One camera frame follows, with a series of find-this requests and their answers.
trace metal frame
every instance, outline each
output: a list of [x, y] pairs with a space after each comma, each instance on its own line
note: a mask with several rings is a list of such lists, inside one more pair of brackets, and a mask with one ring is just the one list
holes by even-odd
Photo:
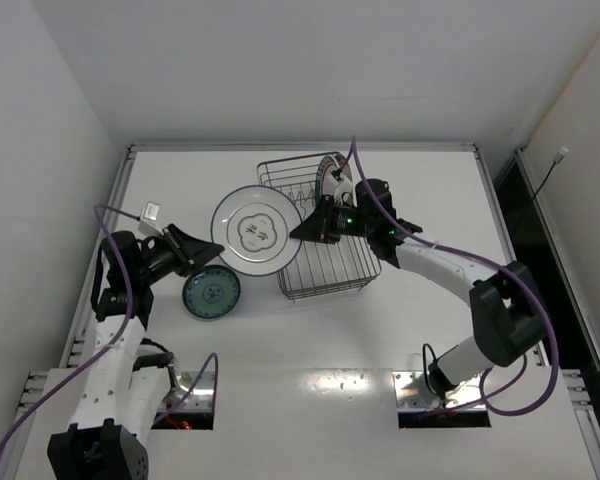
[[[318, 165], [324, 157], [336, 153], [313, 153], [262, 162], [256, 167], [259, 183], [288, 197], [303, 212], [300, 215], [305, 220], [315, 209]], [[362, 289], [381, 272], [380, 261], [371, 253], [364, 239], [345, 237], [335, 245], [303, 242], [298, 255], [277, 272], [276, 277], [282, 293], [295, 301]]]
[[[108, 205], [119, 206], [124, 198], [124, 193], [127, 190], [127, 184], [129, 183], [129, 177], [131, 176], [131, 170], [133, 167], [133, 160], [136, 158], [136, 154], [127, 149], [124, 153], [120, 166], [118, 167], [118, 173], [116, 175], [115, 182], [111, 195], [109, 196]], [[104, 223], [107, 228], [113, 229], [115, 225], [115, 214], [109, 210], [104, 213]], [[76, 337], [82, 337], [85, 334], [86, 321], [89, 318], [91, 312], [91, 304], [89, 301], [91, 295], [91, 284], [93, 282], [93, 276], [95, 274], [96, 260], [98, 256], [98, 246], [100, 241], [104, 237], [104, 234], [98, 230], [98, 236], [93, 247], [93, 253], [91, 254], [91, 260], [89, 262], [89, 268], [85, 276], [85, 281], [82, 284], [82, 290], [80, 291], [80, 298], [76, 306], [75, 314], [73, 315], [73, 321], [69, 328], [69, 335], [67, 337], [67, 343], [64, 346], [62, 357], [60, 358], [60, 368], [66, 368], [69, 363], [69, 357], [73, 349], [73, 343]]]
[[[516, 253], [513, 250], [513, 244], [511, 243], [511, 238], [509, 237], [507, 224], [504, 221], [504, 215], [502, 214], [500, 202], [498, 202], [496, 189], [491, 181], [487, 165], [482, 158], [480, 149], [477, 147], [475, 150], [475, 157], [476, 161], [478, 162], [478, 171], [480, 172], [480, 178], [482, 179], [482, 186], [487, 193], [487, 201], [489, 202], [491, 215], [493, 216], [493, 221], [496, 224], [496, 229], [498, 230], [498, 237], [500, 237], [500, 244], [502, 245], [504, 256], [507, 259], [507, 262], [513, 262], [516, 260]], [[533, 348], [533, 353], [538, 366], [549, 365], [549, 358], [547, 357], [547, 352], [542, 342]]]
[[[440, 398], [426, 386], [422, 370], [401, 370], [393, 372], [398, 413], [422, 413], [442, 408], [453, 408], [480, 399], [480, 376], [476, 375], [463, 382], [455, 390], [448, 392], [444, 407]], [[459, 409], [462, 412], [486, 412], [487, 407], [478, 403]]]
[[[527, 173], [528, 169], [526, 167], [526, 157], [523, 150], [518, 150], [516, 152], [514, 162], [517, 163], [518, 168], [520, 169], [520, 173], [525, 182], [525, 185], [529, 189], [530, 192], [534, 191], [534, 187], [531, 183], [531, 179], [529, 174]], [[567, 289], [567, 293], [569, 295], [569, 299], [571, 300], [572, 305], [574, 306], [574, 311], [576, 313], [576, 317], [578, 318], [578, 322], [583, 329], [583, 333], [585, 336], [585, 340], [587, 345], [589, 346], [589, 350], [591, 351], [591, 356], [593, 358], [593, 362], [598, 370], [600, 370], [600, 344], [594, 334], [594, 329], [591, 326], [591, 322], [589, 321], [589, 312], [586, 308], [586, 303], [582, 300], [583, 295], [576, 290], [574, 290], [573, 286], [574, 282], [571, 281], [571, 278], [575, 275], [573, 274], [572, 269], [570, 268], [568, 261], [565, 262], [563, 260], [563, 255], [560, 254], [558, 247], [554, 242], [554, 238], [557, 238], [553, 229], [549, 222], [547, 222], [547, 218], [550, 218], [550, 215], [547, 215], [549, 212], [546, 201], [542, 192], [538, 194], [536, 197], [536, 201], [533, 205], [533, 208], [536, 209], [536, 213], [538, 214], [538, 218], [540, 219], [540, 224], [542, 225], [542, 229], [544, 230], [545, 236], [549, 242], [549, 248], [551, 248], [551, 253], [556, 259], [556, 264], [558, 265], [558, 271], [560, 272], [560, 277], [562, 278], [563, 283]]]
[[[37, 402], [42, 396], [44, 385], [47, 381], [47, 372], [29, 372], [27, 381], [22, 388], [22, 394], [20, 401], [18, 402], [18, 408], [16, 410], [15, 420], [17, 421], [29, 407]], [[34, 413], [29, 419], [22, 424], [18, 431], [11, 438], [4, 453], [2, 454], [2, 461], [0, 462], [0, 479], [1, 480], [13, 480], [18, 473], [18, 467], [20, 465], [20, 459], [24, 454], [24, 449], [27, 445], [29, 433], [33, 422], [36, 419]]]
[[[480, 154], [480, 151], [476, 148], [473, 143], [464, 142], [464, 143], [409, 143], [409, 142], [361, 142], [359, 143], [359, 147], [361, 149], [366, 150], [376, 150], [376, 151], [396, 151], [396, 150], [409, 150], [409, 151], [465, 151], [465, 152], [474, 152], [476, 161], [478, 163], [478, 168], [480, 172], [480, 176], [482, 179], [483, 186], [485, 188], [485, 192], [487, 194], [487, 200], [489, 202], [489, 206], [492, 211], [492, 215], [494, 221], [496, 223], [496, 228], [498, 229], [498, 236], [500, 238], [500, 242], [503, 246], [506, 258], [509, 260], [513, 260], [515, 255], [513, 253], [513, 249], [511, 246], [511, 242], [509, 240], [508, 234], [506, 233], [506, 226], [504, 223], [504, 219], [502, 216], [502, 212], [500, 211], [500, 207], [495, 196], [495, 191], [493, 188], [493, 184], [490, 180], [490, 176], [488, 174], [486, 165], [484, 160]], [[113, 186], [113, 190], [111, 196], [109, 197], [109, 205], [119, 207], [122, 203], [122, 199], [126, 192], [126, 188], [129, 182], [129, 177], [131, 175], [133, 169], [133, 162], [135, 160], [136, 154], [138, 152], [175, 152], [175, 151], [239, 151], [239, 150], [262, 150], [262, 151], [293, 151], [293, 150], [306, 150], [306, 151], [327, 151], [327, 150], [346, 150], [349, 148], [348, 142], [288, 142], [288, 143], [280, 143], [280, 142], [199, 142], [199, 143], [191, 143], [191, 142], [155, 142], [155, 143], [137, 143], [133, 144], [129, 147], [129, 149], [125, 152], [121, 162], [120, 167], [118, 169], [118, 174], [115, 179], [115, 183]], [[115, 221], [114, 217], [110, 212], [105, 214], [105, 223], [108, 227], [114, 228]], [[84, 329], [86, 322], [90, 316], [90, 305], [89, 305], [89, 295], [91, 289], [91, 282], [94, 275], [95, 269], [95, 260], [97, 255], [97, 245], [102, 238], [102, 234], [98, 235], [98, 242], [96, 242], [94, 251], [91, 257], [91, 262], [89, 264], [89, 268], [87, 274], [85, 276], [85, 281], [82, 287], [82, 291], [80, 294], [80, 298], [77, 304], [76, 312], [73, 317], [73, 321], [70, 326], [69, 335], [67, 337], [67, 343], [65, 345], [65, 349], [60, 361], [60, 368], [66, 368], [70, 363], [70, 358], [72, 353], [77, 354], [78, 350], [81, 349], [81, 342], [84, 342]], [[539, 348], [542, 358], [546, 361], [546, 355], [544, 354], [544, 349], [542, 347]], [[591, 430], [583, 429], [583, 437], [585, 438], [585, 442], [587, 444], [587, 448], [590, 449], [590, 445], [597, 447], [600, 451], [600, 429], [599, 427], [596, 429], [597, 422], [590, 421], [592, 413], [588, 412], [586, 414], [581, 414], [578, 416], [578, 421], [581, 424], [581, 429], [583, 429], [583, 422], [586, 425], [592, 425]], [[35, 415], [31, 417], [29, 422], [27, 422], [23, 427], [18, 431], [14, 439], [12, 440], [13, 447], [11, 447], [11, 452], [7, 454], [5, 452], [5, 457], [1, 464], [1, 472], [5, 475], [3, 480], [10, 480], [14, 478], [15, 473], [17, 472], [20, 459], [22, 453], [24, 451], [24, 445], [26, 444], [27, 438], [29, 436], [29, 431], [33, 420], [35, 419]], [[589, 432], [593, 433], [593, 437], [589, 438]]]
[[[177, 398], [181, 398], [181, 395], [186, 393], [191, 387], [193, 379], [196, 378], [198, 372], [184, 371], [180, 372], [178, 379], [179, 391], [175, 395]], [[213, 413], [213, 382], [215, 379], [215, 372], [203, 372], [202, 377], [198, 381], [196, 388], [193, 389], [191, 394], [185, 399], [184, 403], [178, 407], [177, 410], [172, 413], [196, 413], [210, 415]], [[166, 412], [166, 405], [162, 405], [158, 410], [158, 413]]]
[[562, 376], [569, 390], [569, 397], [573, 403], [576, 420], [587, 446], [591, 464], [596, 477], [600, 480], [600, 425], [591, 405], [587, 387], [580, 370], [563, 370]]

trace black cable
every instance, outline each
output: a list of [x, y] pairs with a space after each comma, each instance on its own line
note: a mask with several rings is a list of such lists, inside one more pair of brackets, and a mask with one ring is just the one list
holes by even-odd
[[531, 207], [533, 207], [533, 202], [535, 202], [536, 197], [538, 196], [538, 193], [540, 193], [540, 190], [542, 190], [542, 187], [544, 187], [544, 184], [547, 183], [547, 180], [549, 180], [549, 176], [551, 175], [551, 172], [553, 172], [553, 169], [556, 167], [556, 165], [558, 165], [556, 162], [553, 162], [551, 164], [551, 168], [549, 168], [549, 171], [545, 175], [544, 180], [542, 180], [542, 183], [540, 183], [540, 186], [537, 188], [537, 190], [531, 197], [531, 200], [529, 200], [529, 204], [525, 207], [525, 210], [522, 212], [522, 216], [520, 217], [518, 222], [515, 224], [515, 226], [511, 229], [511, 234], [509, 235], [509, 237], [513, 238], [513, 236], [518, 231], [518, 228], [520, 228], [520, 225], [522, 225], [522, 222], [525, 219], [525, 217], [527, 216], [527, 213], [529, 213], [529, 210], [531, 210]]
[[140, 345], [149, 345], [151, 347], [157, 348], [158, 350], [160, 350], [164, 353], [171, 353], [171, 351], [167, 350], [166, 347], [160, 345], [158, 342], [154, 342], [150, 338], [143, 338], [142, 341], [140, 342]]
[[429, 369], [427, 365], [427, 349], [431, 352], [431, 358], [435, 362], [438, 360], [436, 357], [436, 352], [433, 351], [433, 347], [429, 343], [422, 344], [422, 375], [424, 377], [424, 384], [427, 386], [427, 390], [431, 392], [431, 395], [435, 395], [438, 397], [439, 395], [431, 389], [431, 385], [429, 384]]

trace white plate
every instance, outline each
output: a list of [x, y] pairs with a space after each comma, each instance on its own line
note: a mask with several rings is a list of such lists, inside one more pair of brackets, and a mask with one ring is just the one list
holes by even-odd
[[220, 258], [245, 275], [270, 275], [295, 258], [301, 242], [289, 238], [300, 212], [285, 195], [250, 186], [224, 197], [211, 218], [211, 240], [224, 246]]

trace metal wire basket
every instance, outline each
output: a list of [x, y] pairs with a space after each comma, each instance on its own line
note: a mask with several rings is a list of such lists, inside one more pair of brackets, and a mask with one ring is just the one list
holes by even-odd
[[[318, 165], [327, 155], [272, 160], [258, 165], [260, 185], [286, 195], [304, 220], [315, 208]], [[289, 300], [362, 288], [375, 279], [382, 267], [362, 238], [342, 237], [335, 245], [303, 242], [296, 258], [279, 271], [278, 285]]]

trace blue patterned plate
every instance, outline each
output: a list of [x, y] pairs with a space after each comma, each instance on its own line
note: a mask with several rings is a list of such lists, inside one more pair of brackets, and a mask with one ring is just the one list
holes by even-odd
[[226, 315], [236, 306], [239, 298], [238, 276], [221, 265], [201, 268], [187, 279], [182, 289], [182, 301], [186, 309], [206, 319]]

